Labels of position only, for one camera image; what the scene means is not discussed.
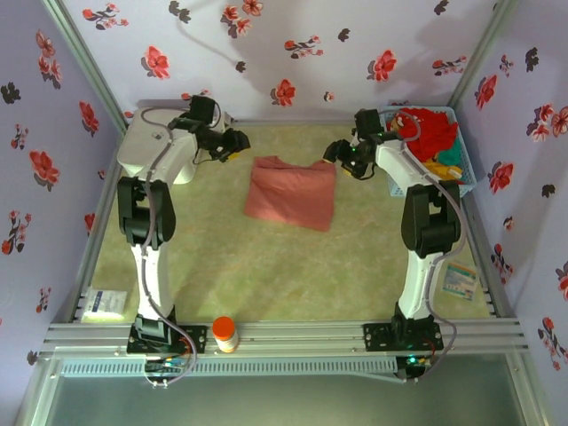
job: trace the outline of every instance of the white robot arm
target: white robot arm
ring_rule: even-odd
[[[459,187],[457,182],[440,181],[427,171],[412,156],[398,133],[384,131],[379,114],[376,110],[359,111],[355,115],[357,128],[353,140],[332,143],[323,157],[328,162],[340,161],[358,180],[371,178],[378,166],[393,178],[406,196],[401,223],[402,240],[408,249],[404,290],[396,303],[390,327],[369,325],[367,330],[374,329],[374,335],[381,341],[381,348],[377,350],[416,349],[424,340],[433,342],[436,350],[442,349],[441,339],[435,338],[439,328],[430,302],[441,260],[461,237],[458,213],[452,207],[452,201],[459,206]],[[365,177],[369,165],[372,172]],[[439,212],[430,213],[431,204],[438,207]]]
[[[193,178],[200,150],[209,152],[211,160],[225,162],[250,148],[244,133],[225,129],[224,116],[213,99],[194,96],[190,110],[182,111],[184,113],[179,114],[178,111],[150,108],[136,114],[118,154],[119,163],[129,174],[122,177],[117,186],[120,228],[131,245],[138,270],[140,301],[133,326],[136,331],[134,340],[152,346],[167,347],[174,343],[170,328],[162,320],[165,317],[171,323],[176,322],[167,269],[168,241],[176,227],[169,189]],[[149,112],[154,114],[151,119],[145,118]],[[167,132],[156,133],[160,127]],[[141,205],[148,195],[147,179],[154,212]],[[144,256],[142,248],[150,231],[151,214],[154,214],[155,227]],[[147,294],[151,295],[152,302],[145,296]]]

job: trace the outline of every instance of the pink towel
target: pink towel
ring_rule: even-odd
[[[245,215],[329,231],[334,215],[335,165],[286,164],[277,156],[256,157]]]

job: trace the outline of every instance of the mounting plate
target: mounting plate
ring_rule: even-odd
[[[207,342],[207,326],[179,327],[186,331],[186,333],[193,339],[197,353],[204,353],[205,343]],[[138,337],[138,331],[136,331],[134,326],[130,327],[130,336],[126,346],[126,352],[128,354],[155,354],[167,357],[187,353],[187,351],[189,351],[188,344],[184,342],[181,336],[171,346],[159,343],[150,344],[148,341],[142,340]]]
[[[409,329],[403,339],[395,338],[389,322],[363,324],[363,339],[367,352],[431,351],[430,343],[436,351],[444,349],[440,326],[433,321],[430,327]]]

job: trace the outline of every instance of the cable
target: cable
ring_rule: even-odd
[[[436,346],[434,346],[434,343],[430,340],[427,339],[426,337],[423,338],[423,341],[426,342],[430,349],[432,350],[432,353],[430,354],[430,362],[434,360],[434,355],[436,355]]]
[[[393,112],[392,110],[384,110],[384,111],[380,111],[378,114],[379,115],[392,114],[392,112]],[[422,166],[422,164],[418,161],[418,159],[416,159],[416,157],[414,157],[412,154],[409,154],[408,151],[406,150],[406,144],[408,142],[412,142],[412,141],[414,141],[414,140],[416,140],[420,137],[420,135],[422,133],[421,128],[420,128],[420,123],[418,123],[418,120],[416,120],[413,115],[407,113],[406,111],[402,111],[401,109],[399,109],[399,110],[397,110],[397,113],[405,115],[408,118],[410,118],[412,120],[412,122],[414,123],[414,126],[416,127],[416,134],[414,136],[412,136],[411,138],[404,138],[400,142],[400,152],[401,152],[402,156],[412,165],[412,167],[420,174],[421,177],[423,177],[425,180],[427,180],[428,182],[433,184],[447,198],[448,202],[452,206],[452,209],[454,209],[456,215],[459,218],[460,228],[461,228],[461,238],[460,238],[460,242],[458,244],[458,247],[455,248],[454,250],[449,251],[448,253],[434,259],[434,261],[432,262],[432,265],[430,266],[430,269],[428,270],[428,275],[426,276],[426,289],[424,290],[424,292],[426,294],[426,309],[428,309],[428,312],[436,320],[443,322],[444,324],[447,324],[448,326],[450,326],[452,328],[452,337],[450,338],[450,341],[448,342],[448,344],[446,345],[444,350],[442,350],[442,353],[439,355],[438,361],[436,361],[434,364],[432,364],[432,367],[430,367],[422,375],[420,380],[423,380],[425,377],[427,377],[432,372],[432,370],[434,370],[438,366],[440,361],[453,348],[454,342],[455,342],[455,337],[458,334],[457,326],[455,326],[455,324],[452,321],[440,317],[436,312],[434,312],[434,310],[432,309],[432,306],[430,305],[430,289],[432,287],[434,272],[436,271],[438,264],[441,264],[447,258],[456,256],[458,253],[460,253],[463,250],[463,247],[465,246],[466,240],[471,240],[471,238],[470,238],[470,235],[469,235],[469,228],[467,226],[465,226],[465,224],[467,223],[466,217],[463,214],[463,211],[460,208],[459,204],[454,200],[452,195],[436,179],[433,179],[432,177],[430,177],[429,172]]]
[[[193,164],[195,164],[196,166],[199,166],[200,164],[203,164],[204,162],[212,162],[213,161],[212,158],[207,158],[205,160],[201,160],[200,162],[195,162],[195,160],[197,160],[197,155],[199,155],[199,150],[200,150],[200,148],[197,148],[197,151],[195,151],[195,155],[193,156],[193,160],[192,160]]]
[[[375,175],[375,165],[376,162],[373,162],[373,165],[371,166],[371,174],[367,177],[357,177],[357,180],[369,180],[370,178],[372,178]]]
[[[145,378],[153,386],[166,387],[166,386],[168,386],[168,384],[172,384],[172,383],[177,382],[178,380],[180,380],[182,377],[184,377],[185,375],[187,375],[189,372],[191,372],[193,370],[193,368],[195,367],[195,363],[197,362],[197,348],[195,347],[195,342],[193,341],[192,337],[189,334],[187,334],[186,331],[183,328],[181,328],[177,324],[174,324],[173,322],[171,322],[169,319],[167,319],[160,312],[160,307],[153,300],[152,295],[150,294],[150,290],[148,289],[148,285],[146,283],[147,248],[150,245],[150,242],[152,241],[152,235],[154,234],[154,229],[156,227],[156,207],[155,207],[155,204],[154,204],[154,197],[152,196],[152,192],[151,192],[151,189],[150,189],[150,182],[151,182],[151,179],[152,179],[152,175],[155,172],[156,166],[162,160],[163,156],[170,150],[171,146],[173,145],[173,141],[174,141],[173,131],[168,126],[166,126],[165,124],[162,124],[160,122],[152,122],[152,121],[148,120],[146,118],[146,113],[148,113],[150,111],[163,110],[163,109],[170,109],[170,110],[176,110],[176,111],[177,110],[186,111],[185,109],[180,109],[180,108],[148,108],[148,109],[145,109],[144,111],[142,111],[142,114],[140,115],[140,118],[142,118],[143,122],[164,128],[168,132],[168,135],[170,137],[168,139],[168,143],[166,144],[166,146],[162,149],[162,151],[158,154],[158,156],[152,162],[152,165],[150,166],[150,170],[146,174],[146,182],[144,183],[144,189],[146,191],[146,197],[148,198],[148,204],[150,206],[150,228],[148,229],[148,234],[146,236],[145,241],[140,246],[140,251],[141,251],[141,254],[142,254],[142,261],[141,261],[141,266],[140,266],[140,268],[142,270],[141,281],[142,281],[142,288],[144,289],[144,294],[148,298],[148,303],[150,304],[150,306],[152,306],[152,309],[154,309],[154,311],[156,312],[156,315],[158,315],[158,317],[166,325],[168,325],[171,328],[173,328],[174,330],[176,330],[179,334],[181,334],[186,339],[186,341],[191,346],[192,353],[193,353],[193,356],[191,356],[191,354],[190,354],[189,357],[187,358],[187,363],[186,363],[185,368],[182,371],[182,373],[180,375],[174,377],[173,379],[169,379],[166,382],[162,382],[162,384],[159,384],[157,381],[152,382],[148,378],[148,375],[145,374]]]

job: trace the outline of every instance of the metal rail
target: metal rail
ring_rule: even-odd
[[[366,352],[362,326],[366,322],[251,322],[238,324],[239,349],[232,354],[217,350],[208,333],[201,358],[254,359],[285,357],[370,357],[428,354],[424,351]],[[450,354],[523,353],[528,345],[517,319],[456,319],[458,336]],[[440,325],[447,342],[452,329]],[[43,358],[129,357],[126,344],[130,325],[52,324],[40,355]]]

